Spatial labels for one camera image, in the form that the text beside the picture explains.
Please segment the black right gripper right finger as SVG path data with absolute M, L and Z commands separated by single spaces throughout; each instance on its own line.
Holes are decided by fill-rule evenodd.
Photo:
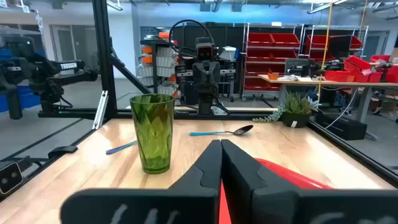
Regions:
M 221 144 L 232 223 L 398 224 L 398 190 L 302 189 L 231 141 Z

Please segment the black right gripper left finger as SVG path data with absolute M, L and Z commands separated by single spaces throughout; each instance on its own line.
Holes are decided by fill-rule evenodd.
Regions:
M 62 224 L 218 224 L 221 141 L 167 189 L 86 189 L 62 204 Z

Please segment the spoon with blue handle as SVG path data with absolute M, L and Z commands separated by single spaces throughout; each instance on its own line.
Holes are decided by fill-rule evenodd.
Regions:
M 216 135 L 216 134 L 233 134 L 235 136 L 240 136 L 253 128 L 253 125 L 243 126 L 235 131 L 213 131 L 213 132 L 190 132 L 190 136 L 209 136 L 209 135 Z

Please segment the transparent amber cup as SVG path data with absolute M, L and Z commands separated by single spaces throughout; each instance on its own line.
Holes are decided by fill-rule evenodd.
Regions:
M 146 94 L 130 99 L 142 170 L 161 174 L 170 168 L 175 98 Z

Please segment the red plastic tray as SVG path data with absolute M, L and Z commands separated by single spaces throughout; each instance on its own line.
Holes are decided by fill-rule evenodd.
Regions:
M 288 182 L 302 188 L 302 189 L 332 189 L 332 187 L 325 185 L 321 182 L 313 180 L 302 174 L 294 172 L 283 166 L 275 164 L 271 161 L 256 158 L 258 163 L 262 164 L 264 167 L 276 173 L 279 177 L 287 180 Z M 219 223 L 218 224 L 231 224 L 231 217 L 229 214 L 228 203 L 226 200 L 226 194 L 224 191 L 223 182 L 221 183 L 220 192 L 220 212 L 219 212 Z

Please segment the rack of white orange bins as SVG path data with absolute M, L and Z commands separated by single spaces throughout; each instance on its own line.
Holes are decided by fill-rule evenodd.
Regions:
M 137 78 L 153 93 L 178 97 L 178 84 L 175 75 L 177 53 L 169 41 L 169 32 L 148 35 L 140 41 L 141 56 L 137 66 Z

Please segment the potted succulent plant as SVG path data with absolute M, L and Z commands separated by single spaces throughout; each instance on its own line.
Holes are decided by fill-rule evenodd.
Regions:
M 281 121 L 290 128 L 303 128 L 309 122 L 312 112 L 317 112 L 321 106 L 318 100 L 309 96 L 301 97 L 299 93 L 288 92 L 285 101 L 279 105 L 276 111 L 265 117 L 253 118 L 257 123 L 271 123 Z

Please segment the wooden workbench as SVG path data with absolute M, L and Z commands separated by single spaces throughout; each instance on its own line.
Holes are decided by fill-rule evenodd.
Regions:
M 373 88 L 387 88 L 387 87 L 398 88 L 398 83 L 334 82 L 328 80 L 321 80 L 321 81 L 311 80 L 310 78 L 300 78 L 298 81 L 288 80 L 286 78 L 278 78 L 277 80 L 270 80 L 268 75 L 258 75 L 258 77 L 269 83 L 280 84 L 279 103 L 283 103 L 285 101 L 285 94 L 287 93 L 288 85 L 311 85 L 311 86 L 318 86 L 318 88 L 321 88 L 322 86 L 343 86 L 344 88 L 355 88 L 355 89 L 363 87 L 364 89 L 360 97 L 358 112 L 356 113 L 356 120 L 362 123 L 365 121 L 366 115 L 368 113 L 370 99 L 373 94 Z

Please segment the black computer case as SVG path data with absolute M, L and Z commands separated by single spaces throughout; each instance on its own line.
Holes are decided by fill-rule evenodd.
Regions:
M 322 112 L 318 112 L 315 115 L 315 122 L 329 132 L 347 141 L 363 140 L 368 127 L 367 124 L 344 116 L 339 118 L 337 114 Z

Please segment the silver aluminium bar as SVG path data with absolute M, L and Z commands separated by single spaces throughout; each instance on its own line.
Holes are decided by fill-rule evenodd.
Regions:
M 103 90 L 99 99 L 92 129 L 99 129 L 103 125 L 104 115 L 108 103 L 108 90 Z

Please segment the black monitor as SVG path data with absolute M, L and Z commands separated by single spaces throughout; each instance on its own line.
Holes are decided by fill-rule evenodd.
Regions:
M 330 37 L 328 51 L 334 56 L 334 58 L 348 57 L 351 39 L 351 35 L 338 35 Z

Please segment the black aluminium table frame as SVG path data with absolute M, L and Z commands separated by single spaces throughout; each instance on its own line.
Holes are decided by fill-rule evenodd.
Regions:
M 107 15 L 107 9 L 105 9 L 105 0 L 93 0 L 93 10 L 94 10 L 94 18 L 95 18 L 95 27 L 99 29 L 99 31 L 96 31 L 96 37 L 99 37 L 99 68 L 100 68 L 100 74 L 102 75 L 101 81 L 102 81 L 102 86 L 104 90 L 110 90 L 110 99 L 111 102 L 107 103 L 106 107 L 106 112 L 105 112 L 105 120 L 109 121 L 111 118 L 122 118 L 122 119 L 127 119 L 127 118 L 132 118 L 132 115 L 127 114 L 127 109 L 125 110 L 117 110 L 116 107 L 116 98 L 115 98 L 115 90 L 114 90 L 114 73 L 113 73 L 113 67 L 115 66 L 117 69 L 121 69 L 121 72 L 127 77 L 127 79 L 132 82 L 133 85 L 135 85 L 140 91 L 143 91 L 144 93 L 149 93 L 149 89 L 147 89 L 136 77 L 133 76 L 123 65 L 123 63 L 116 58 L 116 56 L 113 55 L 113 49 L 111 45 L 111 37 L 110 37 L 110 32 L 109 32 L 109 23 L 108 23 L 108 15 Z M 38 58 L 39 56 L 42 57 L 41 55 L 36 55 L 34 54 L 33 47 L 29 48 L 28 50 L 28 55 L 33 56 Z M 20 65 L 19 67 L 16 67 L 18 69 L 24 68 L 25 70 L 16 70 L 16 72 L 20 73 L 17 75 L 17 77 L 24 79 L 29 79 L 32 75 L 31 71 L 34 71 L 36 69 L 36 64 L 28 62 L 26 59 L 29 57 L 16 57 L 16 58 L 10 58 L 9 61 L 2 61 L 0 60 L 0 93 L 11 95 L 15 93 L 15 100 L 9 100 L 9 103 L 11 103 L 12 106 L 16 106 L 15 109 L 18 109 L 19 115 L 22 114 L 21 112 L 21 107 L 19 106 L 19 95 L 17 92 L 16 85 L 14 83 L 9 83 L 8 79 L 6 78 L 6 73 L 5 72 L 10 72 L 9 68 L 7 67 L 6 63 L 3 62 L 17 62 L 17 65 Z M 81 71 L 83 73 L 79 73 L 79 75 L 73 75 L 71 77 L 63 77 L 63 78 L 56 78 L 56 81 L 60 81 L 59 86 L 61 87 L 62 85 L 69 85 L 69 84 L 74 84 L 78 82 L 88 82 L 88 81 L 95 81 L 98 77 L 99 73 L 95 73 L 94 71 L 90 70 L 88 67 L 83 68 L 83 61 L 70 61 L 70 62 L 50 62 L 47 60 L 47 58 L 42 57 L 43 62 L 45 61 L 44 64 L 48 64 L 49 69 L 48 71 L 59 73 L 62 70 L 75 70 Z M 66 63 L 76 63 L 77 67 L 76 68 L 61 68 L 61 64 L 66 64 Z M 276 111 L 276 108 L 271 108 L 270 110 L 266 111 L 265 109 L 256 111 L 254 109 L 244 109 L 241 108 L 242 110 L 238 109 L 229 109 L 229 114 L 227 115 L 200 115 L 200 114 L 188 114 L 188 113 L 177 113 L 177 119 L 194 119 L 194 120 L 227 120 L 227 121 L 243 121 L 243 120 L 252 120 L 253 118 L 257 118 L 260 116 L 265 116 L 265 115 L 270 115 L 271 112 Z M 83 119 L 93 119 L 95 118 L 96 114 L 95 108 L 80 108 L 80 109 L 60 109 L 58 111 L 53 111 L 51 113 L 42 113 L 40 112 L 39 115 L 50 118 L 83 118 Z M 352 148 L 351 146 L 344 146 L 345 143 L 342 141 L 338 140 L 337 137 L 333 137 L 332 134 L 328 131 L 321 131 L 320 127 L 316 126 L 315 123 L 310 122 L 309 127 L 315 130 L 316 133 L 318 134 L 326 134 L 327 138 L 330 138 L 330 140 L 333 143 L 336 143 L 338 147 L 341 147 L 342 150 L 345 153 L 348 153 L 349 156 L 354 158 L 356 161 L 360 162 L 362 165 L 367 167 L 367 169 L 371 170 L 374 174 L 376 174 L 378 177 L 382 178 L 384 181 L 388 182 L 392 186 L 398 189 L 398 175 L 393 174 L 392 172 L 388 171 L 387 168 L 384 166 L 378 164 L 375 161 L 371 161 L 370 157 L 366 157 L 364 155 L 359 155 L 359 151 L 356 149 Z M 26 179 L 23 180 L 23 182 L 18 185 L 15 189 L 13 189 L 11 192 L 9 192 L 6 195 L 0 195 L 0 202 L 4 200 L 6 197 L 10 196 L 13 192 L 15 192 L 17 189 L 21 188 L 24 184 L 26 184 L 31 178 L 33 178 L 33 175 L 38 174 L 39 171 L 41 172 L 44 170 L 44 167 L 47 165 L 50 165 L 51 162 L 55 162 L 57 159 L 61 157 L 57 157 L 54 159 L 36 159 L 34 161 L 33 159 L 15 159 L 13 156 L 10 156 L 10 159 L 3 159 L 1 162 L 5 161 L 12 161 L 11 159 L 14 159 L 17 161 L 17 163 L 20 166 L 19 161 L 26 161 L 30 162 L 30 164 L 34 161 L 38 163 L 41 168 L 38 168 L 33 174 L 32 177 L 26 177 Z

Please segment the black frame bracket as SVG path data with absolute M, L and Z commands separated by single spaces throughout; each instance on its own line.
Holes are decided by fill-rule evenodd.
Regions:
M 54 159 L 57 157 L 62 157 L 65 154 L 73 154 L 76 152 L 78 148 L 76 146 L 60 146 L 56 147 L 55 149 L 51 150 L 48 153 L 49 159 Z

